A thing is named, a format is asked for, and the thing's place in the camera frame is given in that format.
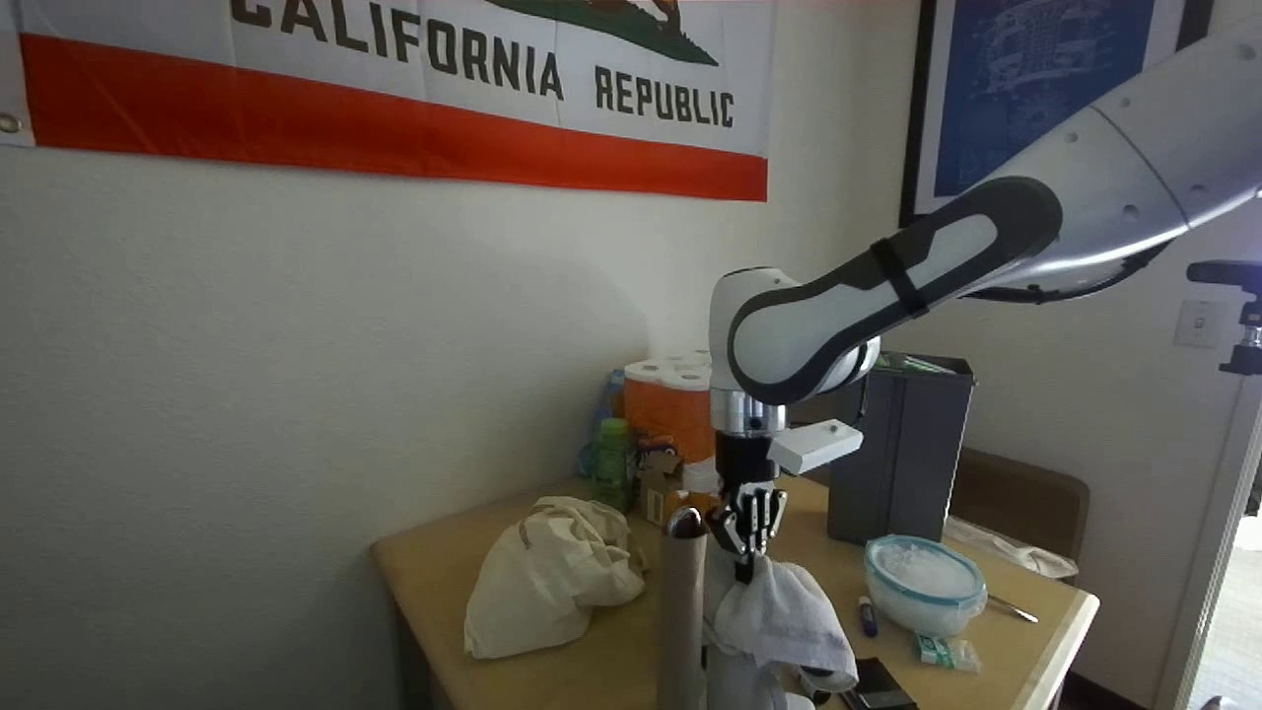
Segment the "black joint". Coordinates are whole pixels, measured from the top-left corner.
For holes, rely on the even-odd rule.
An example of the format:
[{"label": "black joint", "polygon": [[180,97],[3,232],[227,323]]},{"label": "black joint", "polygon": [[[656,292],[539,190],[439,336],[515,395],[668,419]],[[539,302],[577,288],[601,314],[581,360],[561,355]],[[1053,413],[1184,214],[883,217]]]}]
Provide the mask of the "black joint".
[{"label": "black joint", "polygon": [[1223,363],[1217,369],[1254,378],[1254,373],[1262,373],[1262,351],[1234,346],[1232,363]]},{"label": "black joint", "polygon": [[752,583],[752,556],[737,556],[734,577],[737,577],[737,583]]},{"label": "black joint", "polygon": [[898,255],[894,240],[875,240],[869,253],[875,255],[875,265],[889,277],[889,284],[898,292],[903,313],[906,314],[925,314],[929,302],[906,278],[906,269],[903,269],[903,255]]},{"label": "black joint", "polygon": [[744,480],[776,477],[772,461],[764,457],[768,444],[772,444],[768,436],[730,436],[730,435],[712,436],[712,466],[724,497],[734,497]]}]

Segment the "white wall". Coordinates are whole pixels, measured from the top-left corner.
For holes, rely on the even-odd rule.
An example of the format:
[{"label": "white wall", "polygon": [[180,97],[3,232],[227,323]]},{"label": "white wall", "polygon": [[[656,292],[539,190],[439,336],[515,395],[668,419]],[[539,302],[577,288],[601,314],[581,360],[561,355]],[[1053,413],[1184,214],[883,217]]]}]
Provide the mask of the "white wall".
[{"label": "white wall", "polygon": [[768,205],[7,151],[0,707],[396,707],[368,545],[564,477],[716,271],[889,226],[910,31],[780,2]]},{"label": "white wall", "polygon": [[[1217,0],[1213,29],[1254,17]],[[1078,669],[1154,707],[1159,669],[1202,530],[1237,378],[1209,351],[1177,346],[1184,301],[1234,307],[1241,292],[1186,284],[1191,260],[1262,260],[1262,205],[1167,248],[1133,284],[1082,302],[945,302],[893,346],[966,355],[978,369],[969,444],[1042,461],[1092,486],[1085,577],[1104,606]]]}]

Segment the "bowl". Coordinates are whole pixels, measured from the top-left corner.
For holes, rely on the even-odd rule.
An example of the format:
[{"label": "bowl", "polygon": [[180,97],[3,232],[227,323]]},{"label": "bowl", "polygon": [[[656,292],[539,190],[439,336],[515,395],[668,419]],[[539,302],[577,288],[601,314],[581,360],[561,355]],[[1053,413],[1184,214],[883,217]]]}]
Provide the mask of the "bowl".
[{"label": "bowl", "polygon": [[961,635],[985,606],[978,564],[925,536],[875,536],[865,545],[873,603],[916,635]]}]

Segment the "bottle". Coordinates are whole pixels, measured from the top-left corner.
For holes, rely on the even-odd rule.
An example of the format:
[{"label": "bottle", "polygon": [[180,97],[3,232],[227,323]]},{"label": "bottle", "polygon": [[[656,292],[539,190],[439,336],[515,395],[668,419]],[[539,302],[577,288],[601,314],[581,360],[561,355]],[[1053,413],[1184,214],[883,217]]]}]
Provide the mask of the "bottle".
[{"label": "bottle", "polygon": [[631,424],[626,419],[602,419],[595,435],[595,501],[631,507]]}]

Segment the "plastic container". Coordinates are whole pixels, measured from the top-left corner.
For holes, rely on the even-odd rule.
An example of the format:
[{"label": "plastic container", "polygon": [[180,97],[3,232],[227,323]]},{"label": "plastic container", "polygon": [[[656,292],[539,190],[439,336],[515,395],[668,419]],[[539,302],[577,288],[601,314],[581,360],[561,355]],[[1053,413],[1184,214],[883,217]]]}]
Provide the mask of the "plastic container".
[{"label": "plastic container", "polygon": [[875,536],[865,545],[873,603],[916,635],[961,635],[985,606],[978,564],[925,536]]}]

